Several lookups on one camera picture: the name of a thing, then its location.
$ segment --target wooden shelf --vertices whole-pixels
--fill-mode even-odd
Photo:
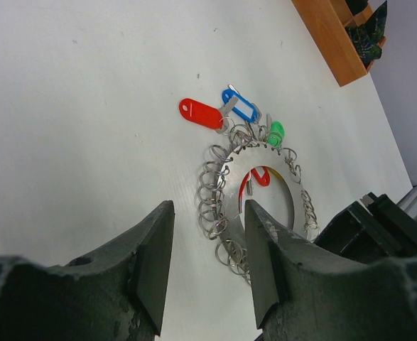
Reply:
[[[373,14],[370,5],[353,16],[345,0],[292,0],[303,22],[341,87],[368,74],[345,27],[366,23]]]

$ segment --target key tag label window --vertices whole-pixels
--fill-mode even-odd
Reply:
[[[232,111],[243,120],[254,123],[259,117],[254,105],[246,101],[245,98],[232,89],[226,89],[222,92],[222,101],[224,101],[224,103],[227,103],[232,97],[238,98],[238,102],[235,104]]]

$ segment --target metal ring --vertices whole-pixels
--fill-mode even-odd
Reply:
[[[298,158],[298,154],[292,148],[283,147],[281,150],[282,151],[288,151],[288,157],[287,158],[289,158],[289,159],[291,159],[293,161],[296,161],[296,159]]]
[[[259,141],[260,142],[266,142],[268,140],[268,134],[269,134],[269,132],[268,132],[266,126],[264,126],[264,125],[259,126]]]
[[[227,260],[227,263],[229,264],[229,270],[230,270],[232,273],[236,274],[237,276],[242,276],[242,277],[245,277],[245,276],[249,273],[249,266],[247,267],[247,270],[244,270],[244,269],[241,267],[241,265],[242,265],[242,263],[243,263],[243,264],[247,264],[247,261],[246,261],[246,259],[247,259],[246,254],[243,254],[243,255],[242,255],[242,257],[239,259],[239,262],[238,262],[238,263],[236,263],[236,264],[230,264],[231,259],[232,259],[232,257],[229,257],[229,258],[228,258],[228,260]]]
[[[222,217],[220,220],[217,220],[208,231],[208,239],[215,240],[218,238],[229,226],[229,220],[226,217]]]
[[[211,197],[203,197],[202,190],[210,191]],[[201,185],[197,189],[197,197],[199,198],[199,200],[203,202],[205,205],[210,206],[210,207],[213,207],[212,205],[216,204],[218,200],[221,200],[221,195],[222,197],[224,197],[224,193],[221,190],[218,190],[218,191],[208,190],[203,185]]]
[[[230,162],[230,160],[227,158],[229,155],[229,152],[227,151],[227,149],[222,148],[221,146],[217,145],[217,144],[213,144],[211,147],[211,151],[222,161],[224,162]],[[221,152],[224,153],[224,156],[220,155],[217,152],[217,149],[219,149]]]
[[[207,174],[212,174],[212,172],[210,172],[209,170],[205,170],[202,174],[200,174],[199,176],[199,181],[202,184],[202,186],[208,190],[211,190],[212,192],[217,192],[222,190],[225,187],[226,184],[226,180],[225,177],[223,175],[221,175],[218,178],[217,184],[215,185],[214,183],[206,183],[203,180],[203,176],[207,175]]]
[[[243,248],[242,248],[242,246],[238,242],[236,242],[234,240],[231,240],[231,239],[226,239],[225,243],[227,243],[228,245],[230,245],[230,244],[233,244],[233,245],[237,244],[237,246],[239,247],[238,249],[240,250],[240,253],[241,253],[240,258],[243,258]],[[220,243],[218,243],[218,245],[216,245],[215,257],[218,260],[218,262],[220,262],[221,264],[223,264],[225,266],[232,266],[232,265],[229,265],[228,263],[224,263],[221,260],[221,257],[220,257],[219,252],[220,252],[220,246],[223,245],[223,244],[224,244],[224,242],[220,242]],[[232,255],[228,251],[227,251],[227,257],[228,257],[227,258],[227,262],[229,262],[229,259],[232,257]]]
[[[207,213],[212,213],[213,219],[207,218],[206,216]],[[206,222],[215,222],[217,220],[217,213],[215,210],[205,210],[199,214],[199,218],[204,219],[204,221]]]
[[[215,167],[219,168],[219,170],[213,169],[210,165],[215,165]],[[229,175],[230,169],[229,167],[225,167],[224,171],[221,171],[220,169],[223,167],[223,163],[219,161],[208,161],[205,162],[205,169],[215,175],[221,176],[221,175]]]
[[[235,126],[235,121],[234,121],[231,117],[228,117],[228,116],[227,116],[227,117],[222,117],[222,118],[220,119],[220,122],[222,122],[222,125],[224,125],[224,120],[225,120],[225,119],[226,119],[227,121],[228,121],[228,120],[232,121],[232,123],[233,123],[233,124],[234,124],[234,126]],[[225,131],[224,131],[224,132],[222,132],[222,133],[221,133],[221,135],[224,135],[224,136],[229,136],[229,133],[227,133],[227,134],[226,134],[226,133],[225,133]]]
[[[206,228],[205,225],[203,224],[203,220],[202,220],[201,215],[199,215],[199,226],[205,233],[210,233],[210,230],[208,228]]]
[[[308,232],[308,230],[310,229],[313,231],[317,231],[317,234],[312,239],[309,239],[310,242],[314,242],[317,239],[317,237],[319,237],[320,235],[320,226],[317,223],[308,224],[305,227],[305,231]]]
[[[220,198],[218,198],[216,202],[213,202],[211,204],[207,204],[207,203],[205,203],[203,201],[200,201],[199,208],[197,209],[199,212],[202,211],[202,206],[203,205],[208,206],[208,207],[211,207],[211,208],[222,207],[222,200]]]
[[[317,216],[315,215],[315,213],[312,212],[305,212],[305,218],[307,221],[317,221]]]
[[[238,136],[240,143],[235,143],[235,137]],[[245,146],[253,141],[253,137],[250,134],[249,127],[246,124],[235,124],[229,132],[229,141],[235,148],[236,146]]]
[[[305,200],[304,203],[303,203],[303,205],[304,205],[305,209],[307,209],[307,210],[310,210],[310,211],[313,211],[314,210],[314,205],[312,204],[311,201],[306,201]]]

